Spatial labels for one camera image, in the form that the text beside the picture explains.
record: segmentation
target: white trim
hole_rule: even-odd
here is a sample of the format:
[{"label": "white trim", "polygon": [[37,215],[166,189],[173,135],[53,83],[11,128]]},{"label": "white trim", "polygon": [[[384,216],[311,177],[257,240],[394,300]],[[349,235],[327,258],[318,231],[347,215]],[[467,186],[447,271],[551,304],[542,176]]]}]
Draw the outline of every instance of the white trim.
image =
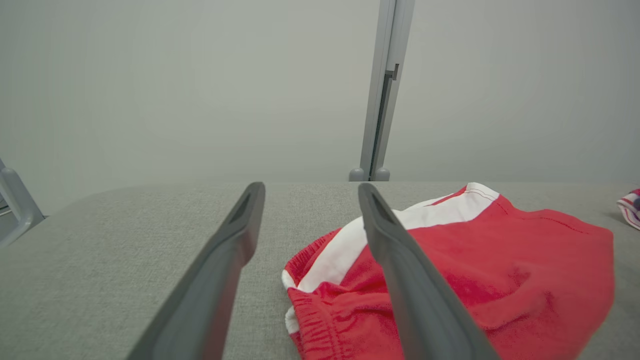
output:
[{"label": "white trim", "polygon": [[298,323],[298,317],[296,317],[296,312],[293,309],[293,306],[287,310],[287,313],[284,314],[284,325],[287,327],[287,332],[291,335],[294,332],[300,331],[300,324]]},{"label": "white trim", "polygon": [[[393,212],[407,230],[465,222],[475,219],[498,196],[499,193],[482,184],[469,183],[464,193],[437,205]],[[359,217],[345,225],[327,244],[297,289],[311,293],[325,281],[340,284],[366,245],[367,235]]]},{"label": "white trim", "polygon": [[[630,193],[624,196],[624,199],[629,200],[631,203],[633,203],[637,198],[638,198],[638,195],[634,193]],[[618,200],[617,204],[618,204],[618,207],[620,208],[620,211],[622,211],[622,215],[625,217],[625,220],[627,220],[629,225],[640,230],[640,222],[634,216],[634,215],[636,216],[640,215],[640,211],[638,211],[633,205],[629,204],[628,202],[622,199]]]},{"label": "white trim", "polygon": [[282,284],[284,285],[285,289],[296,287],[296,283],[293,281],[291,274],[289,274],[287,270],[282,270],[281,278],[282,278]]},{"label": "white trim", "polygon": [[423,208],[424,206],[429,206],[429,205],[433,204],[434,202],[440,201],[440,200],[442,200],[442,199],[446,198],[447,196],[451,196],[451,195],[453,195],[453,194],[455,194],[455,193],[450,193],[449,195],[444,195],[444,196],[441,196],[441,197],[437,197],[437,198],[435,198],[435,199],[431,199],[431,200],[427,200],[427,201],[419,202],[419,203],[417,203],[416,205],[411,205],[411,206],[409,206],[409,207],[408,207],[408,208],[406,208],[405,210],[415,209],[415,208]]}]

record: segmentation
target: clothing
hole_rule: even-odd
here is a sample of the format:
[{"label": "clothing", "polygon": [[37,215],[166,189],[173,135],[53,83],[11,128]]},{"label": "clothing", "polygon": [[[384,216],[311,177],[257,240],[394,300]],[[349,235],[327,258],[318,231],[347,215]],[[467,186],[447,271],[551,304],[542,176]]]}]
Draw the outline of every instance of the clothing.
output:
[{"label": "clothing", "polygon": [[636,189],[618,200],[618,207],[629,225],[640,230],[640,189]]},{"label": "clothing", "polygon": [[[611,307],[609,230],[520,211],[477,183],[394,213],[503,359],[574,358]],[[282,281],[302,359],[403,358],[362,217],[294,256]]]}]

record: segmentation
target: metal frame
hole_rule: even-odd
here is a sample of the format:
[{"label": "metal frame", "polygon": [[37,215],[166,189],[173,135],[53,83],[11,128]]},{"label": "metal frame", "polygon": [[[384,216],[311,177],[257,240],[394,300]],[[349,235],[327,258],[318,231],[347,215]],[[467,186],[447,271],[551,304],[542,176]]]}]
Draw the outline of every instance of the metal frame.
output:
[{"label": "metal frame", "polygon": [[350,181],[388,181],[383,168],[415,0],[381,0],[360,168]]},{"label": "metal frame", "polygon": [[360,155],[360,167],[354,168],[349,173],[349,181],[369,180],[369,169],[371,167],[371,159],[373,158],[373,150],[376,143],[378,115],[387,70],[387,58],[396,1],[402,0],[380,0],[376,45],[373,51],[373,66],[371,67],[371,83],[369,85],[369,102],[367,103],[367,116],[365,118],[362,153]]},{"label": "metal frame", "polygon": [[20,176],[10,168],[4,167],[0,160],[0,197],[18,220],[18,225],[4,238],[0,239],[0,248],[9,246],[24,233],[44,220],[40,208],[24,186]]}]

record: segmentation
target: gray wall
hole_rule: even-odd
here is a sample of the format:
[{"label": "gray wall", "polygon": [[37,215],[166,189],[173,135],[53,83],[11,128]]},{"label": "gray wall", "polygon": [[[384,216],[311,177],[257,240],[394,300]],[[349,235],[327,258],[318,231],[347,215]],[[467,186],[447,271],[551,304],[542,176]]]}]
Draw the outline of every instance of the gray wall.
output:
[{"label": "gray wall", "polygon": [[640,182],[640,1],[416,0],[385,166]]},{"label": "gray wall", "polygon": [[147,183],[345,181],[378,6],[1,0],[0,157],[47,214]]}]

